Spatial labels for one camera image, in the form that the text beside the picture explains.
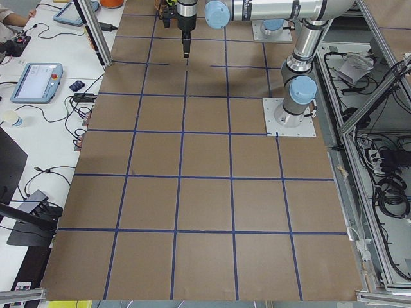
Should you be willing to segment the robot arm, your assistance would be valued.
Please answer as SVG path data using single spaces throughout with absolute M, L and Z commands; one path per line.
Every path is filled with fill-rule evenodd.
M 293 53 L 281 68 L 286 95 L 274 112 L 274 118 L 281 126 L 296 128 L 317 93 L 317 85 L 308 73 L 318 46 L 328 30 L 329 22 L 346 13 L 352 5 L 352 1 L 328 0 L 207 1 L 205 17 L 214 29 L 224 28 L 231 21 L 302 19 Z

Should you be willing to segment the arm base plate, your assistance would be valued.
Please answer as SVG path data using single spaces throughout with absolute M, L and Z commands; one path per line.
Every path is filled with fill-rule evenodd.
M 315 111 L 310 106 L 301 115 L 291 115 L 283 108 L 283 98 L 263 98 L 266 135 L 271 137 L 316 137 Z
M 255 42 L 291 44 L 293 26 L 286 19 L 252 21 Z

